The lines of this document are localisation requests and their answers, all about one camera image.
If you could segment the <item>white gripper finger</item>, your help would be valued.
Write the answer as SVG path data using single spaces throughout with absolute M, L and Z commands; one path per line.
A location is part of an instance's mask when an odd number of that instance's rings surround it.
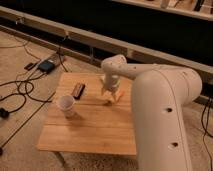
M 105 90 L 105 89 L 101 90 L 101 96 L 104 96 L 105 93 L 106 93 L 106 90 Z
M 116 93 L 112 93 L 112 97 L 113 97 L 114 101 L 117 100 L 117 95 L 116 95 Z

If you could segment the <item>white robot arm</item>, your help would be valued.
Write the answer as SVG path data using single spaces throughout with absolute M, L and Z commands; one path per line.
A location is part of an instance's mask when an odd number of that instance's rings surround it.
M 129 64 L 122 55 L 101 63 L 104 92 L 132 80 L 131 110 L 139 171 L 193 171 L 182 106 L 201 93 L 199 74 L 181 66 Z

